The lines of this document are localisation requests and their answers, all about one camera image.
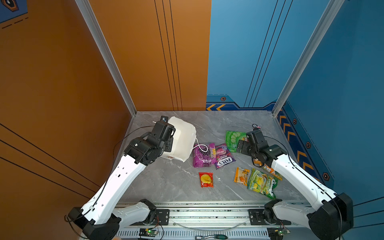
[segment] purple candy bag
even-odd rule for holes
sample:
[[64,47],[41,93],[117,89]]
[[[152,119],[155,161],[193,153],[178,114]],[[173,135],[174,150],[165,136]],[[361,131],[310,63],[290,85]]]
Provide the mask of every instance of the purple candy bag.
[[228,163],[236,162],[236,160],[232,157],[231,152],[228,150],[227,144],[225,143],[216,146],[216,158],[216,169],[219,169]]
[[215,144],[206,144],[208,146],[208,152],[203,152],[199,147],[193,149],[193,166],[194,167],[210,167],[217,162]]

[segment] lemon picture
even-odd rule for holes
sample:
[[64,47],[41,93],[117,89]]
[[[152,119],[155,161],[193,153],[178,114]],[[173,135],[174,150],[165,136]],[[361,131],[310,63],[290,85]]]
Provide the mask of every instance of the lemon picture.
[[200,180],[203,183],[211,183],[212,182],[212,179],[211,179],[211,177],[208,174],[201,175]]

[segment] gray marble tabletop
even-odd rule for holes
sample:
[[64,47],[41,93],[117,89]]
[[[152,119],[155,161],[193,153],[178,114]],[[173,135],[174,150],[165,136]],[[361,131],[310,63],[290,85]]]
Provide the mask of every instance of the gray marble tabletop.
[[[156,111],[138,112],[134,118],[130,132],[138,127],[153,125],[160,116],[176,116],[192,123],[196,127],[197,138],[200,143],[225,142],[225,132],[252,130],[252,124],[258,124],[263,134],[276,138],[289,147],[286,138],[276,120],[267,111]],[[151,131],[151,128],[137,130],[131,139]],[[270,145],[279,144],[275,140],[266,139]],[[179,201],[234,201],[254,200],[269,201],[260,193],[248,190],[245,185],[234,182],[237,167],[252,169],[254,167],[249,156],[233,153],[236,162],[225,165],[220,169],[214,166],[194,168],[192,154],[185,161],[168,160],[162,157],[144,169],[133,181],[119,203],[136,203],[141,199],[152,202]],[[212,172],[214,187],[200,185],[199,172]],[[305,198],[285,179],[278,182],[275,188],[277,198],[283,200],[305,200]]]

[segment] green package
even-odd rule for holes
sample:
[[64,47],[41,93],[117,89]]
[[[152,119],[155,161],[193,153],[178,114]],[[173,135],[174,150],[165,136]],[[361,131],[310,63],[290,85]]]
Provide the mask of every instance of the green package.
[[245,132],[227,131],[225,134],[225,143],[227,144],[230,152],[236,152],[239,140],[247,141],[247,134]]
[[259,192],[270,199],[275,199],[273,189],[277,186],[277,179],[252,168],[251,176],[248,177],[247,188]]

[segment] candy bag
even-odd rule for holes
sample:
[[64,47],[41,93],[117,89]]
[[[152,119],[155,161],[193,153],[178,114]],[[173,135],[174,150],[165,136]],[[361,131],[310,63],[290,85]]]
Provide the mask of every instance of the candy bag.
[[239,140],[248,142],[247,134],[245,132],[227,131],[225,134],[225,143],[227,144],[230,152],[236,152]]
[[227,148],[225,143],[216,146],[216,158],[217,162],[215,163],[216,169],[223,167],[231,162],[236,162],[236,160],[232,157],[232,154]]
[[243,169],[243,168],[240,168],[240,167],[236,168],[234,182],[239,182],[239,183],[242,183],[243,185],[247,186],[248,174],[249,174],[249,170],[248,169]]
[[212,172],[199,172],[201,187],[214,187],[214,174]]
[[273,189],[277,186],[277,181],[277,179],[252,168],[247,188],[259,192],[270,199],[275,199],[276,196],[273,193]]
[[194,167],[210,167],[217,162],[216,159],[216,148],[214,143],[207,144],[208,151],[203,152],[199,147],[195,147],[192,150],[193,153],[193,166]]
[[[255,164],[256,166],[262,165],[262,163],[256,159],[252,159],[252,161],[253,161],[253,164]],[[283,176],[280,173],[276,172],[273,168],[270,168],[266,164],[264,164],[263,169],[269,172],[270,174],[272,174],[275,178],[279,179],[280,181],[283,180]]]

